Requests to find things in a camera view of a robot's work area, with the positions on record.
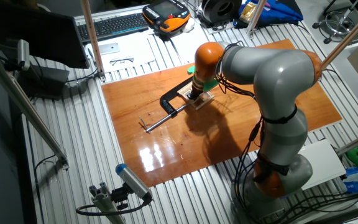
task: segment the wooden board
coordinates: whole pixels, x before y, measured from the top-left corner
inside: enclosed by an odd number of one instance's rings
[[[262,47],[294,49],[289,40]],[[225,95],[216,87],[211,103],[198,111],[188,106],[147,134],[139,116],[147,126],[165,117],[160,97],[187,79],[191,66],[102,86],[124,162],[149,187],[240,155],[260,118],[252,98],[229,91]],[[241,88],[253,91],[252,85]],[[172,101],[175,108],[183,103],[179,97]],[[342,119],[318,83],[302,93],[296,104],[305,112],[310,131]],[[257,148],[253,144],[250,150]]]

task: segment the white paper sheet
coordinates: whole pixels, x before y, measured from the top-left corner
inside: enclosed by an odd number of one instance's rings
[[[102,63],[105,72],[113,72],[120,69],[130,68],[133,66],[143,65],[154,61],[152,49],[147,41],[148,34],[135,33],[131,35],[124,35],[122,37],[116,37],[109,40],[98,42],[98,45],[117,43],[119,52],[102,55]],[[92,45],[88,44],[86,48],[89,48],[93,53]],[[129,60],[123,60],[116,62],[114,65],[110,63],[111,60],[131,58],[133,62]]]

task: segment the black keyboard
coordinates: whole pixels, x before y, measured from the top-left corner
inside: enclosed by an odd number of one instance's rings
[[[112,19],[95,22],[94,29],[98,40],[106,40],[135,32],[145,31],[149,28],[142,13],[128,16],[119,16]],[[81,41],[87,44],[90,41],[86,25],[78,26]]]

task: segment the slotted metal surface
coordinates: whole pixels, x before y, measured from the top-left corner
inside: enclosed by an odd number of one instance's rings
[[[139,9],[115,13],[135,13]],[[94,18],[98,21],[112,16],[113,13],[104,12]],[[78,24],[84,24],[81,18],[77,18],[77,21]],[[193,34],[195,41],[201,43],[241,40],[242,44],[250,47],[290,39],[296,48],[315,52],[321,60],[324,58],[324,53],[312,37],[297,26],[262,28],[257,30],[254,38],[250,40],[244,30],[229,29],[209,35],[196,23],[190,35]],[[177,51],[179,47],[186,47],[186,43],[181,42],[180,36],[171,42],[163,42],[154,35],[148,35],[147,40],[155,60],[144,65],[107,73],[107,83],[189,62],[188,60],[184,62]],[[93,65],[87,70],[72,69],[41,58],[39,62],[41,66],[69,70],[69,80],[84,77],[96,69]],[[320,84],[340,112],[343,121],[310,132],[305,145],[326,138],[334,147],[341,147],[358,137],[358,100],[342,78],[333,72],[323,72]],[[124,161],[101,85],[103,83],[98,78],[92,77],[84,82],[71,82],[64,89],[61,100],[40,98],[34,104],[59,144],[66,150],[70,165],[68,170],[63,170],[58,166],[56,158],[52,158],[39,166],[37,177],[40,200],[35,188],[34,173],[30,172],[38,223],[109,223],[105,217],[85,217],[75,213],[76,207],[91,204],[91,195],[88,192],[90,185],[105,182],[110,189],[122,185],[122,180],[115,173],[115,167]],[[33,167],[45,157],[53,155],[53,152],[27,120],[24,119],[23,125],[29,165]],[[256,153],[250,153],[250,158],[255,159]],[[238,158],[234,158],[152,187],[154,201],[151,206],[123,215],[125,221],[127,223],[246,222],[244,215],[237,212],[230,194],[238,161]],[[350,166],[347,161],[344,161],[344,164]],[[331,194],[341,190],[341,181],[334,179],[289,197],[284,200],[284,206],[288,209],[306,197]],[[128,202],[130,208],[142,203],[133,195],[129,196]]]

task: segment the glasses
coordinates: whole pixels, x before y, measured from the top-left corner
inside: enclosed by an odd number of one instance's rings
[[[110,64],[111,64],[111,66],[114,66],[117,62],[119,62],[119,63],[125,63],[125,61],[130,61],[130,62],[134,62],[135,61],[135,59],[133,58],[133,57],[128,57],[128,58],[123,58],[123,59],[118,59],[118,58],[115,58],[115,59],[112,59],[111,61],[110,61]]]

